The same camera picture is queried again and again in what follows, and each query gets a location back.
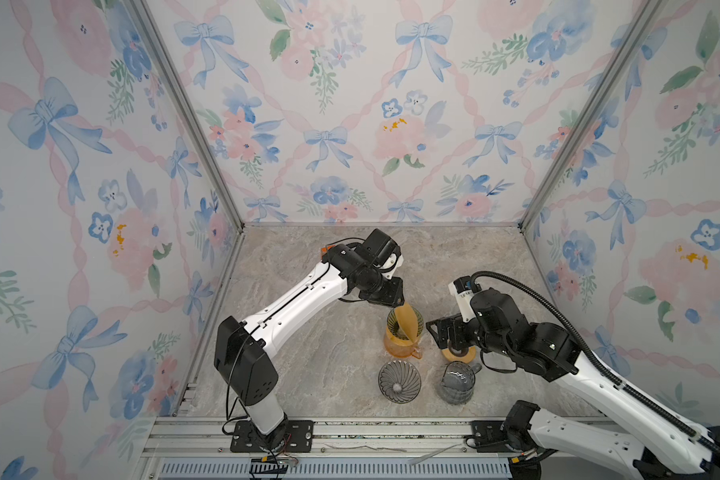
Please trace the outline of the grey glass carafe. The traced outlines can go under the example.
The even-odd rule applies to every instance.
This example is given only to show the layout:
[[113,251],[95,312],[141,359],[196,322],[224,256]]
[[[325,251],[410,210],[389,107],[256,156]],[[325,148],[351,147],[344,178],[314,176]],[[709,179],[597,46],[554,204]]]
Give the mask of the grey glass carafe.
[[435,385],[437,395],[450,405],[466,404],[473,397],[477,374],[481,369],[482,366],[477,363],[448,363]]

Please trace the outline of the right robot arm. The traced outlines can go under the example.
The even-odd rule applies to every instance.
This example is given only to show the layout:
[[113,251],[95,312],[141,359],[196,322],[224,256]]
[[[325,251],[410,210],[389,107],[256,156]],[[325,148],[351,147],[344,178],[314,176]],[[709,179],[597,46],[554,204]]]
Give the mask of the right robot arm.
[[569,390],[618,425],[611,431],[566,420],[518,400],[492,432],[472,445],[517,452],[516,467],[533,467],[554,452],[598,464],[630,479],[720,479],[720,426],[706,427],[671,411],[603,363],[561,322],[527,320],[511,296],[496,289],[454,292],[459,312],[425,327],[454,353],[476,348]]

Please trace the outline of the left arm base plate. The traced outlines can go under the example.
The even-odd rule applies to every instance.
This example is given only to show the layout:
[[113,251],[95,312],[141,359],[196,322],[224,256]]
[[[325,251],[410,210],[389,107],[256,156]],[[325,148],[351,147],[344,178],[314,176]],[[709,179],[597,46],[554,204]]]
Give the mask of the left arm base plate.
[[232,432],[232,453],[309,453],[315,422],[285,419],[269,434],[261,433],[251,421],[237,422]]

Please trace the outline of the green ribbed dripper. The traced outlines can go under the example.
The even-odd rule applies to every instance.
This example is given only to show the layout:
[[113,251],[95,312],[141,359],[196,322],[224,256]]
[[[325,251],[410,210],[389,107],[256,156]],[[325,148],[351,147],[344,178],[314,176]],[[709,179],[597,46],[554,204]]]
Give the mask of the green ribbed dripper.
[[420,337],[420,314],[410,304],[393,308],[387,317],[387,331],[398,340],[417,341]]

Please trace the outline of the brown paper coffee filter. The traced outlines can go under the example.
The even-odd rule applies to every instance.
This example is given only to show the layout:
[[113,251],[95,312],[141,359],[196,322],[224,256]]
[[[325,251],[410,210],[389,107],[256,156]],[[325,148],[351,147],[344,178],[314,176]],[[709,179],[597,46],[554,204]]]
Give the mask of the brown paper coffee filter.
[[404,303],[393,311],[400,335],[411,342],[418,339],[418,319],[413,307]]

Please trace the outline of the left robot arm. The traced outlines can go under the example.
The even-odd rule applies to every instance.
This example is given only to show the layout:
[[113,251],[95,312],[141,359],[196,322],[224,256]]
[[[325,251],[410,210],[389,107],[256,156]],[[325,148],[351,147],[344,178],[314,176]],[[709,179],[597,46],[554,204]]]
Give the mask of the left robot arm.
[[332,242],[315,267],[270,305],[238,321],[230,316],[217,329],[213,365],[236,395],[252,429],[253,444],[276,452],[285,446],[289,419],[274,389],[279,375],[273,358],[288,339],[323,308],[352,292],[359,302],[389,308],[404,304],[400,246],[379,229],[366,238]]

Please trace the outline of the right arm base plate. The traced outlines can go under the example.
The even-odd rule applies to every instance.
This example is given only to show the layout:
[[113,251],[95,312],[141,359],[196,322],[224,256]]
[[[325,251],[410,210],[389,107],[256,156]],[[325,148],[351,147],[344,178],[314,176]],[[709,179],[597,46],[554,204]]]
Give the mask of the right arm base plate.
[[465,444],[479,453],[508,453],[521,456],[546,453],[531,437],[528,426],[506,426],[499,420],[475,420]]

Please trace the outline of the orange glass carafe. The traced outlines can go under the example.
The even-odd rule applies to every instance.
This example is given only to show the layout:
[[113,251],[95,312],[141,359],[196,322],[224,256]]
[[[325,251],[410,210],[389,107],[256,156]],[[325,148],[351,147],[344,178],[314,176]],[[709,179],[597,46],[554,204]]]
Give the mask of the orange glass carafe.
[[422,352],[417,342],[411,342],[405,340],[399,342],[396,337],[384,337],[384,348],[385,350],[395,358],[405,359],[413,357],[414,359],[421,359]]

